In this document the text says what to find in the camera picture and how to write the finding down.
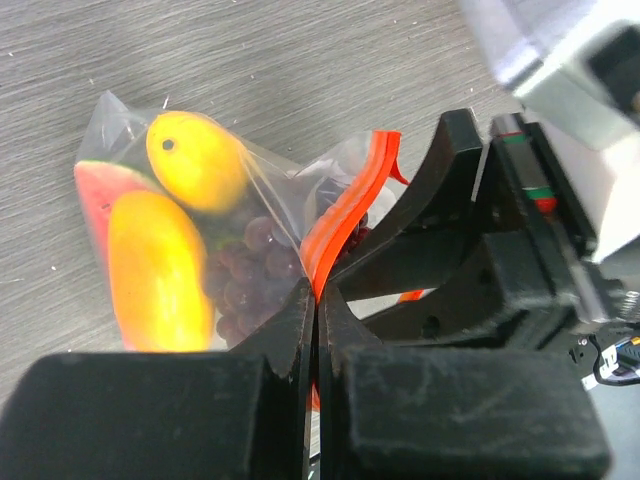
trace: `gray floor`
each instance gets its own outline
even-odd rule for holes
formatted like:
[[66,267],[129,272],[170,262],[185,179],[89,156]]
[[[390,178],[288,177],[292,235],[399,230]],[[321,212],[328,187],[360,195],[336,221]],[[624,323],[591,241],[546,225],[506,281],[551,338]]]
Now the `gray floor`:
[[452,0],[2,2],[0,399],[43,354],[121,348],[71,175],[106,89],[168,97],[298,162],[398,129],[409,174],[441,111],[473,107],[486,130],[516,108]]

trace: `printed fruit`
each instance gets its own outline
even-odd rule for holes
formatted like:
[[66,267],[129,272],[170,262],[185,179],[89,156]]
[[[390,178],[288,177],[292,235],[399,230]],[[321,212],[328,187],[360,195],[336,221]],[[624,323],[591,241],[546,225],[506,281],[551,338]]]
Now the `printed fruit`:
[[135,350],[206,350],[215,308],[202,291],[207,254],[198,230],[170,198],[137,191],[113,206],[109,280],[116,318]]
[[80,204],[98,255],[107,264],[107,231],[115,201],[123,194],[160,187],[141,173],[113,163],[82,160],[73,168]]
[[159,115],[147,132],[147,155],[160,183],[195,210],[228,212],[247,187],[246,149],[203,115]]

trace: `robotic hand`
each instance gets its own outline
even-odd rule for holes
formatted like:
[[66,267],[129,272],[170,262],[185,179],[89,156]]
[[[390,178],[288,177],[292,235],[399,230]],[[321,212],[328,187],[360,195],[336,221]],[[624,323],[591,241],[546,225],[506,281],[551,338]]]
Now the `robotic hand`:
[[[229,353],[39,360],[0,478],[308,478],[313,386],[322,479],[602,478],[585,387],[640,380],[640,3],[461,5],[525,114],[483,145],[445,112],[320,302],[300,281]],[[425,289],[365,319],[346,303]]]

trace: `black cable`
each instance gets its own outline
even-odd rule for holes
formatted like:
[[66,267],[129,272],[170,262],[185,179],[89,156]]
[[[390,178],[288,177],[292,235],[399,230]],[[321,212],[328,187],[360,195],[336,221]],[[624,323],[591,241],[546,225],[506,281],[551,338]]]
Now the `black cable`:
[[626,380],[609,380],[602,378],[600,375],[600,359],[602,358],[602,348],[600,348],[600,344],[598,340],[596,340],[595,335],[589,335],[589,341],[595,347],[596,352],[596,361],[593,364],[593,376],[596,378],[596,381],[601,385],[606,385],[608,387],[628,387],[630,385],[640,385],[640,377],[637,378],[628,378]]

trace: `plastic bag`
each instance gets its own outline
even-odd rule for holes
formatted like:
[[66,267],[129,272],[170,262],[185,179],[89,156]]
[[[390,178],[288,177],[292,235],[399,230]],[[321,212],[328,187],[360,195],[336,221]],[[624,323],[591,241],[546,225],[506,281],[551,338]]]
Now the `plastic bag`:
[[189,112],[102,95],[74,167],[125,346],[235,346],[302,275],[329,270],[386,214],[400,135],[352,136],[307,166]]

